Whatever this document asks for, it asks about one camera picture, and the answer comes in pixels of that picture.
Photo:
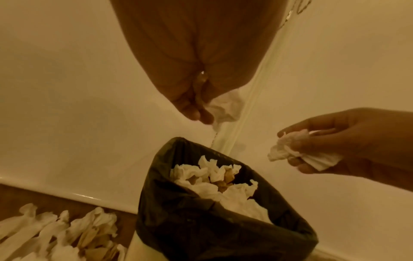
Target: person's hand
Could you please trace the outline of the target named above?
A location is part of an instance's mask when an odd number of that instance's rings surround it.
[[[359,176],[413,191],[413,113],[352,109],[304,120],[278,136],[302,129],[318,132],[292,143],[293,150],[345,156],[322,173]],[[320,173],[300,158],[289,163],[302,173]]]
[[[111,0],[129,46],[152,83],[191,120],[213,117],[204,102],[247,84],[284,15],[286,0]]]

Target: white wall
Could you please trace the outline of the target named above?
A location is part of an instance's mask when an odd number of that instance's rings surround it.
[[[320,249],[349,260],[412,260],[413,193],[302,175],[266,155],[280,129],[307,117],[360,106],[413,111],[411,10],[404,0],[313,1],[283,29],[273,75],[231,153],[310,222]]]
[[[109,1],[0,1],[1,183],[136,212],[175,136],[214,132],[156,91]]]

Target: wooden floor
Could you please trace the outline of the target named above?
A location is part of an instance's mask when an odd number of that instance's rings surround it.
[[[86,213],[96,208],[96,206],[78,201],[66,200],[0,184],[0,221],[21,215],[18,209],[28,203],[33,203],[38,207],[37,214],[53,212],[59,215],[62,211],[68,210],[71,221],[84,217]],[[114,241],[128,247],[135,231],[136,215],[110,209],[105,209],[105,212],[115,213],[118,219],[118,236],[114,238]]]

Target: crumpled tissue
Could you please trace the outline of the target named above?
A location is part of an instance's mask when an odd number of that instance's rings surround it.
[[[195,101],[214,116],[212,127],[215,132],[218,132],[223,123],[236,122],[241,118],[245,102],[241,98],[239,91],[234,89],[216,97],[210,103],[205,103],[201,98],[201,90],[207,80],[208,76],[202,72],[194,81]]]
[[[252,185],[232,184],[241,166],[217,166],[217,160],[207,160],[202,156],[198,166],[176,165],[171,170],[171,178],[179,186],[188,188],[204,199],[219,202],[225,209],[272,224],[268,210],[251,199],[258,188],[258,182],[250,180]]]
[[[0,235],[6,238],[0,261],[109,261],[117,253],[119,261],[125,259],[127,249],[111,241],[115,214],[98,207],[69,225],[67,210],[58,218],[51,212],[36,215],[36,209],[27,204],[20,208],[22,216],[0,221]]]
[[[335,166],[343,159],[343,156],[339,154],[316,153],[310,155],[293,151],[290,148],[293,141],[308,138],[309,136],[310,133],[306,129],[299,132],[284,133],[284,135],[278,139],[277,144],[270,149],[268,159],[270,161],[276,161],[300,157],[303,161],[313,166],[318,171],[323,171],[329,167]]]

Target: black trash bag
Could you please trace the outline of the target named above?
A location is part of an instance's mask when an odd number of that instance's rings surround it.
[[[274,225],[201,199],[170,179],[176,164],[197,166],[202,155],[218,160],[218,166],[241,165],[233,183],[258,182],[253,198]],[[318,243],[310,225],[250,167],[184,138],[170,140],[156,154],[142,189],[136,232],[170,261],[302,261]]]

